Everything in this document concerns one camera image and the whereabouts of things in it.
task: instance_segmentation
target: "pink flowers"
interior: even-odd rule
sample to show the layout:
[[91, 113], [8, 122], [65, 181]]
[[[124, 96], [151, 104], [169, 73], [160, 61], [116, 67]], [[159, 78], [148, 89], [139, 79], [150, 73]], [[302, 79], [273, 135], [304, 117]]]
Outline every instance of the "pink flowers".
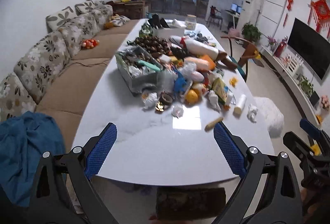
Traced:
[[270, 44], [271, 46], [274, 45], [274, 44], [276, 43], [276, 40], [275, 40], [274, 38], [272, 38], [272, 37], [270, 37], [270, 36], [268, 36], [267, 38], [268, 38], [268, 42], [269, 42], [269, 44]]
[[329, 110], [329, 98], [327, 95], [321, 96], [321, 105], [325, 110]]

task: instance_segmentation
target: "white marble table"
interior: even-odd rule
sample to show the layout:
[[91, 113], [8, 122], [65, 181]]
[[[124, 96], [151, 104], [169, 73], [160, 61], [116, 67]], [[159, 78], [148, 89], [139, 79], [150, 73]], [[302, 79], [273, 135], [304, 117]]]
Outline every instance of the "white marble table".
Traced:
[[[138, 36], [145, 19], [141, 19], [126, 40]], [[204, 36], [213, 35], [202, 24], [197, 29]], [[126, 47], [126, 41], [119, 50]], [[261, 113], [257, 122], [247, 118], [248, 105], [255, 104], [242, 77], [226, 70], [225, 82], [232, 76], [239, 81], [230, 87], [235, 97], [247, 96], [240, 118], [233, 115], [233, 107], [224, 115], [230, 132], [240, 136], [247, 146], [256, 146], [265, 154], [274, 154], [267, 127]], [[140, 97], [133, 97], [117, 70], [115, 57], [104, 71], [81, 119], [73, 146], [85, 145], [90, 137], [99, 135], [107, 123], [116, 124], [117, 141], [103, 163], [99, 176], [145, 185], [179, 186], [224, 181], [236, 177], [228, 166], [213, 138], [213, 131], [205, 132], [210, 121], [221, 115], [209, 107], [208, 100], [192, 108], [185, 108], [182, 118], [174, 118], [171, 109], [157, 114], [144, 111]]]

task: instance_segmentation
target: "tv stand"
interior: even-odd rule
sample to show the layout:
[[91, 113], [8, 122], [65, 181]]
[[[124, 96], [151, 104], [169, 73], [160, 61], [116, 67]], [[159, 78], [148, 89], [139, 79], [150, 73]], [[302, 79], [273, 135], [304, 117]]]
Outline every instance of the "tv stand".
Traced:
[[313, 108], [308, 97], [301, 90], [300, 86], [298, 86], [298, 81], [288, 73], [281, 60], [278, 57], [273, 56], [267, 48], [263, 46], [260, 53], [263, 55], [266, 62], [271, 64], [271, 66], [278, 71], [280, 81], [288, 90], [301, 116], [310, 121], [314, 126], [319, 127], [319, 123], [315, 115], [315, 109]]

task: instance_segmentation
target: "wooden cabinet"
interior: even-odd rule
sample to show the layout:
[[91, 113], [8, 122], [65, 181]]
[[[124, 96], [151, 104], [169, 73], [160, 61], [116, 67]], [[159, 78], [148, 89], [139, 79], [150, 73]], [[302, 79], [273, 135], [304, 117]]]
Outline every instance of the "wooden cabinet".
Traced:
[[148, 2], [145, 0], [141, 2], [108, 2], [107, 5], [112, 6], [114, 14], [124, 15], [129, 19], [143, 19], [148, 11]]

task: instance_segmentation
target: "floral pillow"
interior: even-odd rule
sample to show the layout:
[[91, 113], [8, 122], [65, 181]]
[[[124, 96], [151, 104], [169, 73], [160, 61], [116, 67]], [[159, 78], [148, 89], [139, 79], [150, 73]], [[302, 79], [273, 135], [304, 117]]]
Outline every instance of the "floral pillow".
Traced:
[[98, 8], [100, 6], [104, 6], [105, 5], [105, 1], [95, 1], [94, 4], [95, 4], [95, 7]]
[[109, 22], [109, 17], [113, 15], [111, 5], [103, 5], [92, 11], [99, 30], [104, 29], [104, 24]]
[[63, 35], [71, 57], [81, 50], [83, 40], [91, 39], [99, 32], [92, 13], [82, 14], [58, 30]]
[[83, 4], [75, 5], [75, 8], [78, 13], [86, 14], [88, 12], [92, 12], [92, 10], [95, 8], [95, 4], [92, 0], [86, 0]]
[[12, 72], [0, 83], [0, 122], [20, 116], [27, 111], [34, 112], [36, 103]]
[[111, 22], [114, 24], [115, 27], [121, 27], [123, 26], [127, 21], [130, 21], [129, 18], [121, 15], [119, 18], [111, 20]]
[[22, 84], [39, 104], [47, 88], [69, 62], [70, 54], [60, 32], [52, 32], [34, 45], [14, 68]]
[[46, 22], [52, 31], [56, 31], [60, 26], [77, 17], [73, 9], [68, 6], [61, 11], [46, 17]]

